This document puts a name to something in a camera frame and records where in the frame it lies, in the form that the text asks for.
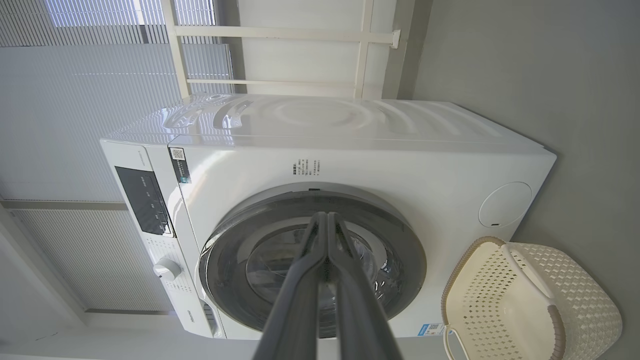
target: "washing machine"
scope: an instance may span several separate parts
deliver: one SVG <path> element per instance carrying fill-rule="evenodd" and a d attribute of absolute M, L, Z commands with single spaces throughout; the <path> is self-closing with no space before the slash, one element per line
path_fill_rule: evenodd
<path fill-rule="evenodd" d="M 397 337 L 482 236 L 511 239 L 556 156 L 449 102 L 192 95 L 101 140 L 185 330 L 260 338 L 310 217 L 346 221 Z M 335 336 L 335 288 L 319 334 Z"/>

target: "washer door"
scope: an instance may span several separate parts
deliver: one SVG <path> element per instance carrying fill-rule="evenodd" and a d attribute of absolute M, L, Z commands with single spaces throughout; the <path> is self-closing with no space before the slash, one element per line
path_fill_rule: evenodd
<path fill-rule="evenodd" d="M 424 282 L 420 240 L 401 219 L 370 201 L 322 190 L 284 193 L 227 216 L 200 257 L 200 281 L 208 296 L 229 317 L 261 331 L 318 211 L 342 215 L 387 318 L 400 313 Z M 320 289 L 319 307 L 319 335 L 334 337 L 335 288 L 330 284 Z"/>

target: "white laundry basket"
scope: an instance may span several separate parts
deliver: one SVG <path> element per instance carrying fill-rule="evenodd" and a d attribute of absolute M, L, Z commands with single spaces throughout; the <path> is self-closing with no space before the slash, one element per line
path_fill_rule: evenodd
<path fill-rule="evenodd" d="M 563 252 L 478 239 L 442 296 L 446 324 L 469 360 L 592 360 L 620 336 L 621 318 L 599 285 Z"/>
<path fill-rule="evenodd" d="M 555 295 L 564 323 L 564 360 L 592 360 L 602 355 L 622 334 L 616 305 L 584 269 L 564 252 L 528 243 L 508 243 L 512 253 L 526 261 Z"/>

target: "qr code sticker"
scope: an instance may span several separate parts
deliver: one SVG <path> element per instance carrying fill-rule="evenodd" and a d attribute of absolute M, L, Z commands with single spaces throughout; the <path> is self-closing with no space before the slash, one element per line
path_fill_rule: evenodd
<path fill-rule="evenodd" d="M 184 157 L 184 150 L 179 147 L 171 148 L 171 159 L 174 160 L 182 160 L 186 161 L 187 159 Z"/>

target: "gray wall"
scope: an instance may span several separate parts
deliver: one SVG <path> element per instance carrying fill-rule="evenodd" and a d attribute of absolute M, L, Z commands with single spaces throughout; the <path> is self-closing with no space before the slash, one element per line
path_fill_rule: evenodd
<path fill-rule="evenodd" d="M 639 19 L 633 0 L 435 0 L 414 93 L 558 154 L 515 240 L 565 251 L 618 305 L 608 360 L 640 353 Z"/>

